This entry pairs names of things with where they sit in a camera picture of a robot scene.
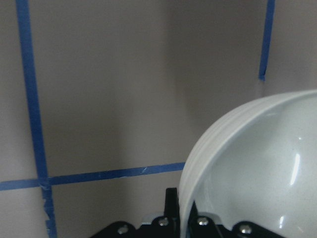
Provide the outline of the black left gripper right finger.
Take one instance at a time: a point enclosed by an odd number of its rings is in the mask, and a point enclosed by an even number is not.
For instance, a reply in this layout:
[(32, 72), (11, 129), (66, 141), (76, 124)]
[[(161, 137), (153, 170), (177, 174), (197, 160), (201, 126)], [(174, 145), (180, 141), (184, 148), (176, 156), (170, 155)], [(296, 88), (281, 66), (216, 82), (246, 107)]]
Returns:
[(192, 220), (196, 219), (197, 216), (198, 216), (197, 206), (196, 206), (195, 201), (193, 201), (188, 220), (192, 221)]

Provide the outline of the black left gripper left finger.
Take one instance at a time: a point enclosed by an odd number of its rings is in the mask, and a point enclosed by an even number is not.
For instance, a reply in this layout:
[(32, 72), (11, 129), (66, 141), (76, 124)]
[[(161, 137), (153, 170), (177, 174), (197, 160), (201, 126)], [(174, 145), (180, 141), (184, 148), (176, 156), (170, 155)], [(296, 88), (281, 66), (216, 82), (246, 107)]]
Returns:
[(178, 192), (175, 187), (165, 191), (164, 216), (178, 223)]

